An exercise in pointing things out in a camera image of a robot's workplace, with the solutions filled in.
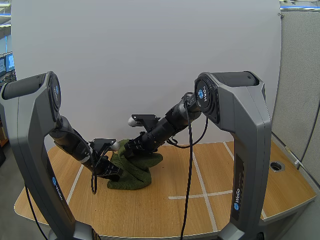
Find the white backdrop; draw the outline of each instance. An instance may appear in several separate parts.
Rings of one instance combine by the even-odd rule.
[[[60,114],[87,140],[135,138],[142,128],[128,126],[131,114],[163,117],[201,72],[254,72],[272,115],[278,12],[278,0],[14,0],[16,75],[54,71]],[[203,116],[192,124],[194,139],[204,125]],[[176,138],[186,144],[188,131]],[[210,122],[202,142],[230,140]]]

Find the white tape line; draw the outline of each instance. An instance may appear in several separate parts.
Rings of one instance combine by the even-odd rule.
[[[267,215],[266,215],[266,213],[265,213],[264,209],[262,209],[262,217],[263,217],[264,219],[266,219],[266,218],[267,218]]]
[[[235,157],[234,157],[234,155],[232,154],[232,152],[230,151],[228,145],[226,144],[225,141],[223,142],[223,144],[224,144],[225,148],[227,149],[228,153],[230,154],[230,156],[232,157],[232,160],[234,161],[234,160],[235,160]]]
[[[69,204],[69,202],[70,202],[70,199],[71,199],[71,197],[72,197],[72,194],[74,193],[75,187],[76,187],[76,185],[77,185],[78,179],[79,179],[79,177],[80,177],[80,174],[81,174],[81,171],[82,171],[83,168],[84,168],[84,166],[81,164],[81,167],[79,168],[79,171],[78,171],[78,173],[76,174],[76,177],[75,177],[75,179],[74,179],[74,181],[73,181],[73,184],[72,184],[71,190],[70,190],[70,192],[69,192],[68,198],[66,199],[66,203],[67,203],[67,204]]]
[[[205,204],[206,204],[206,208],[208,209],[208,213],[209,213],[209,216],[210,216],[212,230],[213,230],[213,232],[217,232],[218,228],[217,228],[215,216],[214,216],[214,213],[212,211],[212,208],[211,208],[211,205],[210,205],[210,202],[209,202],[208,194],[207,194],[207,191],[206,191],[206,188],[205,188],[204,180],[202,179],[202,176],[201,176],[201,172],[200,172],[200,169],[199,169],[199,166],[198,166],[196,155],[195,155],[194,152],[192,153],[192,155],[193,155],[193,162],[194,162],[195,170],[196,170],[196,173],[197,173],[199,181],[200,181],[200,185],[201,185],[204,201],[205,201]]]
[[[203,198],[203,194],[189,195],[190,199]],[[168,199],[186,199],[186,196],[169,196]]]
[[[232,190],[218,191],[218,192],[208,193],[207,195],[210,197],[210,196],[217,196],[217,195],[222,195],[222,194],[232,194]]]

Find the robotic arm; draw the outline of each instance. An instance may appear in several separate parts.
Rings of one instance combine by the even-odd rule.
[[[220,239],[256,239],[264,203],[271,148],[271,120],[266,106],[265,85],[252,72],[201,73],[194,93],[171,108],[159,121],[155,115],[132,115],[130,126],[147,132],[125,145],[127,156],[152,153],[188,126],[201,113],[234,138],[234,168],[230,222]]]
[[[94,156],[93,165],[87,144],[80,140],[82,136],[72,128],[66,117],[58,117],[56,128],[51,131],[49,135],[60,149],[74,157],[91,172],[94,171],[94,166],[98,177],[111,179],[113,181],[120,179],[123,170],[108,161],[108,156],[105,155],[109,150],[119,150],[120,145],[115,139],[95,138],[90,142],[90,152],[91,155]]]
[[[52,229],[49,239],[96,240],[93,228],[74,218],[52,169],[44,138],[50,134],[58,147],[103,178],[119,178],[122,173],[103,157],[118,145],[115,139],[83,140],[60,116],[60,106],[60,84],[51,71],[8,83],[0,92],[5,132],[23,179]],[[154,115],[132,115],[129,124],[144,126],[146,132],[127,143],[126,154],[129,157],[156,151],[187,127],[187,115],[193,121],[201,113],[234,137],[230,221],[218,238],[256,239],[263,231],[259,221],[268,179],[271,120],[264,83],[253,73],[201,73],[195,80],[194,93],[185,95],[161,120]]]

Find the tabletop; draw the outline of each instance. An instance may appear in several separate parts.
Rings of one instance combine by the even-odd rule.
[[[184,216],[188,181],[189,149],[161,146],[163,161],[150,168],[152,183],[139,190],[107,188],[107,179],[98,178],[97,193],[91,192],[91,172],[58,147],[48,151],[56,178],[67,203],[80,222],[97,233],[119,237],[179,236]],[[220,231],[230,218],[234,143],[197,144],[193,147],[192,178],[184,234]],[[270,161],[280,161],[285,170],[269,169],[261,219],[264,221],[305,205],[316,194],[286,155],[271,143]],[[46,224],[36,204],[39,222]],[[14,210],[33,220],[23,189]]]

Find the green towel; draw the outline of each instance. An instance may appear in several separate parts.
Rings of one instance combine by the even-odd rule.
[[[149,168],[157,165],[163,159],[159,153],[141,153],[126,159],[124,146],[128,141],[128,139],[121,140],[118,153],[113,153],[110,159],[114,165],[123,169],[123,174],[119,181],[108,181],[109,189],[136,190],[148,186],[151,184]]]

